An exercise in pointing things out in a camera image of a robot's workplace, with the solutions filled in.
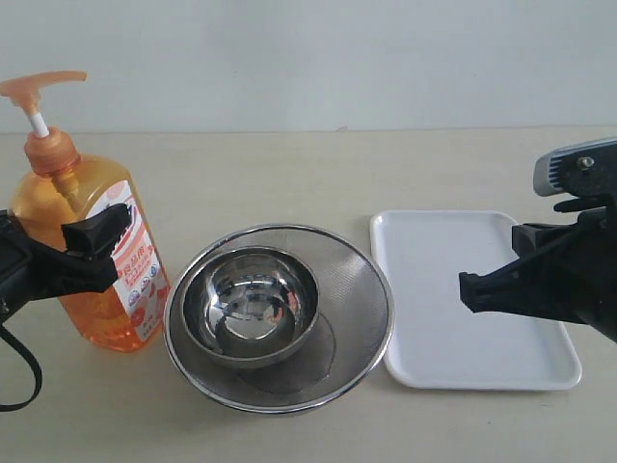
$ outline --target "table surface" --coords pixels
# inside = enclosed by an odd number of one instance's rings
[[[532,191],[535,160],[617,127],[306,134],[80,134],[84,152],[135,177],[170,275],[210,242],[268,222],[311,224],[369,252],[369,218],[386,209],[496,209],[520,221],[568,222]],[[28,169],[23,137],[0,136],[0,197]],[[55,300],[8,327],[37,355],[43,391],[0,416],[0,461],[609,461],[617,421],[617,345],[568,326],[583,365],[560,393],[415,391],[383,364],[347,395],[292,417],[220,406],[174,369],[162,337],[136,354],[81,339]],[[0,401],[32,377],[0,345]]]

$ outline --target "pump dispenser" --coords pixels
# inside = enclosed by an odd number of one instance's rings
[[[31,238],[64,251],[61,225],[113,204],[128,206],[131,225],[112,253],[118,280],[103,293],[59,299],[84,338],[130,352],[159,331],[169,280],[128,170],[115,160],[79,152],[69,135],[48,126],[40,113],[41,87],[85,80],[85,72],[66,70],[0,83],[0,95],[21,107],[33,129],[24,146],[32,172],[17,186],[11,212]]]

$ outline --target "white pump tube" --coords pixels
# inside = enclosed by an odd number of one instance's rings
[[[45,138],[49,135],[49,128],[47,128],[47,124],[42,118],[41,113],[37,112],[35,114],[28,114],[28,120],[30,121],[30,125],[38,138]]]

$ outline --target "bowl rim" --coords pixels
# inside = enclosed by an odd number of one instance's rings
[[[189,327],[187,325],[186,316],[184,316],[184,302],[186,301],[186,295],[187,295],[189,287],[195,281],[195,279],[198,278],[200,273],[203,271],[203,269],[207,265],[211,264],[213,261],[215,261],[217,259],[224,258],[225,256],[229,256],[229,255],[233,255],[233,254],[241,253],[241,252],[246,252],[246,251],[255,251],[255,254],[258,254],[259,251],[268,251],[268,252],[272,252],[272,253],[276,253],[276,254],[281,254],[281,255],[284,255],[284,256],[286,256],[288,258],[296,260],[300,265],[302,265],[302,267],[310,275],[310,278],[311,278],[313,284],[315,285],[315,296],[316,296],[315,311],[314,311],[314,313],[312,315],[312,318],[311,318],[310,322],[307,325],[307,328],[305,328],[305,330],[302,332],[302,334],[300,334],[300,336],[298,336],[298,338],[296,338],[295,340],[290,342],[284,348],[276,350],[276,351],[271,352],[271,353],[266,354],[266,355],[260,355],[258,357],[233,357],[231,355],[220,354],[218,352],[213,351],[212,349],[208,349],[205,345],[203,345],[193,335],[193,333],[191,332],[191,330],[189,330]],[[279,248],[275,248],[273,246],[260,246],[260,245],[240,246],[240,247],[234,248],[234,249],[232,249],[230,251],[225,251],[222,254],[218,254],[218,255],[210,258],[210,259],[205,259],[199,265],[194,267],[191,272],[187,273],[185,275],[185,277],[188,277],[188,278],[186,278],[184,280],[184,285],[182,285],[183,288],[182,288],[182,291],[180,292],[179,309],[182,311],[180,320],[182,321],[182,325],[184,326],[184,330],[186,331],[186,334],[189,336],[189,338],[191,338],[191,341],[197,347],[199,347],[200,350],[205,352],[209,357],[213,357],[213,358],[215,358],[216,360],[218,360],[220,362],[225,362],[225,363],[234,362],[235,364],[237,364],[236,368],[250,368],[252,365],[263,366],[264,363],[266,363],[266,362],[268,362],[270,360],[273,360],[275,358],[279,358],[280,356],[284,356],[288,352],[294,351],[295,348],[300,343],[304,342],[307,339],[307,337],[312,332],[312,329],[317,324],[317,318],[319,318],[319,313],[320,313],[320,311],[319,311],[319,286],[318,286],[318,283],[317,283],[317,279],[315,278],[315,275],[313,274],[312,270],[301,259],[297,258],[293,254],[288,253],[288,252],[286,252],[284,250],[281,250]]]
[[[352,251],[357,253],[358,256],[364,259],[367,262],[367,264],[370,265],[373,271],[377,274],[380,280],[380,283],[384,289],[384,293],[386,295],[386,302],[387,302],[386,303],[386,310],[387,310],[386,332],[384,334],[384,337],[382,338],[382,341],[377,351],[375,352],[375,355],[370,360],[370,362],[368,362],[366,366],[355,377],[353,377],[351,380],[349,380],[347,383],[345,383],[340,388],[334,391],[331,391],[330,393],[323,395],[321,397],[318,397],[312,400],[307,400],[305,402],[297,403],[293,405],[281,405],[281,406],[247,405],[246,403],[239,402],[236,400],[231,400],[229,398],[226,398],[223,395],[216,394],[213,391],[209,390],[207,387],[203,385],[203,383],[200,380],[198,380],[194,375],[192,375],[191,372],[188,371],[187,368],[178,359],[177,354],[175,353],[175,350],[174,350],[174,343],[172,341],[172,334],[170,331],[171,310],[176,300],[177,290],[182,285],[184,277],[191,271],[191,268],[194,265],[196,265],[201,259],[203,259],[205,255],[211,253],[212,251],[223,246],[229,241],[237,237],[240,237],[242,235],[245,235],[245,234],[262,232],[262,231],[267,231],[267,230],[296,230],[296,231],[303,231],[303,232],[316,232],[318,234],[328,236],[338,241],[339,243],[349,247]],[[172,290],[169,292],[169,297],[165,303],[165,313],[163,316],[163,340],[164,340],[164,343],[166,344],[168,355],[170,356],[172,363],[174,364],[178,372],[182,376],[184,376],[184,378],[190,384],[192,384],[198,391],[200,391],[203,395],[207,396],[208,398],[214,400],[215,402],[221,405],[227,406],[229,408],[235,409],[235,410],[239,410],[242,412],[255,413],[255,414],[262,414],[262,415],[296,414],[296,413],[307,412],[307,411],[319,408],[345,395],[346,393],[354,389],[356,386],[358,386],[358,384],[360,384],[363,381],[366,375],[370,371],[375,369],[375,367],[379,365],[379,363],[382,361],[386,353],[386,349],[388,348],[389,342],[392,337],[392,332],[394,328],[394,317],[395,317],[394,302],[393,302],[392,291],[389,285],[389,281],[386,275],[384,274],[384,272],[382,271],[382,269],[375,262],[375,260],[372,257],[370,257],[368,254],[363,252],[360,248],[352,244],[349,240],[342,237],[341,235],[333,231],[328,231],[326,229],[320,228],[320,227],[303,225],[303,224],[293,224],[293,223],[268,223],[268,224],[247,227],[245,229],[234,231],[232,233],[229,233],[223,236],[222,238],[218,239],[217,241],[214,241],[207,247],[203,248],[189,263],[187,263],[184,266],[183,270],[180,272],[179,276],[175,280]]]

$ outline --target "pump nozzle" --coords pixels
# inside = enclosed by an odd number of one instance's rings
[[[86,72],[59,70],[26,75],[0,82],[0,95],[7,96],[23,109],[32,125],[24,151],[32,170],[40,176],[50,176],[79,160],[72,140],[62,130],[48,127],[39,111],[39,89],[60,82],[84,81]]]
[[[49,129],[39,111],[39,89],[61,82],[84,80],[86,72],[79,70],[58,70],[26,75],[0,82],[0,95],[9,97],[15,106],[20,106],[30,120],[36,136],[44,138],[49,135]]]

